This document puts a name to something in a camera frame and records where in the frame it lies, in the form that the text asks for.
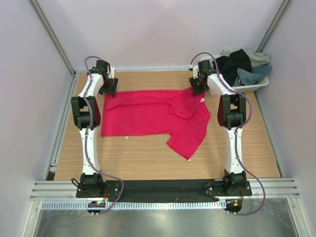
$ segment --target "white basket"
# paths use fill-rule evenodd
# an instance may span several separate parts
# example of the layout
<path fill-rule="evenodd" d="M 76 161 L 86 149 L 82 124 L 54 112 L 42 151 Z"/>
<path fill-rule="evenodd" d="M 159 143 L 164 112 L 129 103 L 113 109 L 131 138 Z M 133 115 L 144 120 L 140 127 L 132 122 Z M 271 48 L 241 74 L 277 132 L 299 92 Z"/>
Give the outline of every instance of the white basket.
<path fill-rule="evenodd" d="M 214 58 L 219 58 L 221 55 L 215 55 Z M 204 56 L 201 57 L 200 61 L 202 60 L 207 60 L 207 59 L 211 59 L 210 56 Z M 235 86 L 232 87 L 234 90 L 238 91 L 238 92 L 253 92 L 255 90 L 257 90 L 258 88 L 268 85 L 269 84 L 269 79 L 268 77 L 265 77 L 263 79 L 261 79 L 258 83 L 254 84 L 254 85 L 242 85 L 242 86 Z M 211 95 L 216 95 L 213 91 L 209 91 L 209 93 Z"/>

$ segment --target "wooden table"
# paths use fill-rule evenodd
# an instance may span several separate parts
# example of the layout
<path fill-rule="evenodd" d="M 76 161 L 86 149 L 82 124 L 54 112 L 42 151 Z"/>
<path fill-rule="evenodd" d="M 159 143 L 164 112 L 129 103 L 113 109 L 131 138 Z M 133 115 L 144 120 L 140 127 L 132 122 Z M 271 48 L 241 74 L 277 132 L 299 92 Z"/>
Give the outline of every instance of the wooden table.
<path fill-rule="evenodd" d="M 190 86 L 191 75 L 189 71 L 116 73 L 118 91 L 185 89 Z M 86 74 L 81 74 L 76 95 L 82 91 L 86 80 Z M 280 177 L 256 98 L 253 93 L 247 93 L 247 96 L 253 104 L 253 116 L 242 132 L 244 164 L 258 177 Z M 98 95 L 97 102 L 102 115 L 104 97 Z M 99 134 L 98 158 L 102 171 L 123 180 L 222 178 L 226 163 L 226 143 L 223 128 L 217 122 L 219 99 L 206 93 L 205 102 L 211 112 L 211 119 L 206 138 L 191 161 L 167 146 L 168 134 L 128 138 L 101 137 Z M 79 130 L 70 114 L 54 180 L 79 179 L 82 163 Z"/>

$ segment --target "pink shirt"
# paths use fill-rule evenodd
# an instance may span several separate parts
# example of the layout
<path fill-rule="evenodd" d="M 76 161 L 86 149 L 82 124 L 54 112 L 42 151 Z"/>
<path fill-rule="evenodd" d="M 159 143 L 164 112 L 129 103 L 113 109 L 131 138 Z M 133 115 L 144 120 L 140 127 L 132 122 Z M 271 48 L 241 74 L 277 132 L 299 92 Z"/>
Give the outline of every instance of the pink shirt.
<path fill-rule="evenodd" d="M 204 94 L 192 89 L 117 92 L 105 96 L 101 136 L 170 134 L 167 145 L 189 159 L 206 135 L 210 119 Z"/>

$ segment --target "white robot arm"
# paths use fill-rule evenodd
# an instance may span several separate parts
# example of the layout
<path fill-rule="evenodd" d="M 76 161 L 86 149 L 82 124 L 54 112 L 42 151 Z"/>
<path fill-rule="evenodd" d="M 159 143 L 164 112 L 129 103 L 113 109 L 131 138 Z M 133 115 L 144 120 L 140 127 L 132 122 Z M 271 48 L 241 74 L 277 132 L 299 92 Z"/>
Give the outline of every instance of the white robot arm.
<path fill-rule="evenodd" d="M 246 99 L 226 83 L 223 76 L 211 68 L 209 60 L 201 60 L 198 65 L 189 65 L 193 77 L 189 79 L 194 95 L 207 91 L 216 94 L 219 99 L 217 120 L 223 127 L 226 137 L 227 161 L 223 177 L 223 194 L 239 196 L 240 191 L 248 186 L 246 173 L 242 167 L 241 134 L 242 124 L 246 121 Z M 217 184 L 209 183 L 212 190 Z M 211 197 L 221 196 L 211 192 Z"/>
<path fill-rule="evenodd" d="M 115 68 L 111 67 L 104 60 L 97 60 L 96 67 L 89 71 L 91 77 L 90 75 L 87 76 L 87 82 L 82 92 L 71 99 L 74 122 L 79 128 L 83 151 L 83 168 L 80 177 L 81 188 L 78 188 L 76 195 L 78 198 L 98 197 L 104 191 L 102 176 L 96 172 L 96 170 L 101 171 L 97 152 L 97 134 L 99 132 L 98 126 L 101 123 L 101 115 L 96 97 L 98 93 L 109 93 L 114 96 L 118 84 L 118 79 L 115 78 Z M 82 110 L 84 107 L 87 107 L 85 99 L 89 103 L 91 111 Z M 91 126 L 90 112 L 93 118 Z"/>
<path fill-rule="evenodd" d="M 207 78 L 207 85 L 209 87 L 210 91 L 213 91 L 216 93 L 218 98 L 221 98 L 222 95 L 236 95 L 235 93 L 230 92 L 226 88 L 231 87 L 227 84 L 227 82 L 224 80 L 223 76 L 219 75 L 221 81 L 218 79 L 216 74 L 211 74 Z M 227 151 L 227 160 L 226 160 L 226 171 L 231 174 L 239 174 L 243 172 L 243 168 L 239 165 L 239 162 L 237 161 L 236 156 L 236 150 L 235 150 L 235 144 L 236 144 L 236 138 L 235 138 L 235 129 L 228 129 L 227 127 L 223 127 L 225 137 L 226 137 L 226 151 Z M 242 134 L 242 128 L 238 129 L 238 136 L 237 136 L 237 149 L 238 149 L 238 156 L 239 159 L 242 161 L 242 155 L 241 155 L 241 134 Z"/>

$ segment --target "white wall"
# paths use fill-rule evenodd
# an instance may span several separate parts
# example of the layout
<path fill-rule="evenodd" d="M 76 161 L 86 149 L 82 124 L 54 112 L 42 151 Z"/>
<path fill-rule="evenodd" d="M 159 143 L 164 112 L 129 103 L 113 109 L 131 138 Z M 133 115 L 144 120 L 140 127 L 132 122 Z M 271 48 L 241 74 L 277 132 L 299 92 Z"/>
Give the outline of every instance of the white wall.
<path fill-rule="evenodd" d="M 281 169 L 316 223 L 316 1 L 293 1 L 265 52 L 270 84 L 257 95 Z"/>
<path fill-rule="evenodd" d="M 43 180 L 70 73 L 27 0 L 0 1 L 0 236 L 20 236 Z"/>
<path fill-rule="evenodd" d="M 39 0 L 76 70 L 186 68 L 202 51 L 255 50 L 281 0 Z"/>

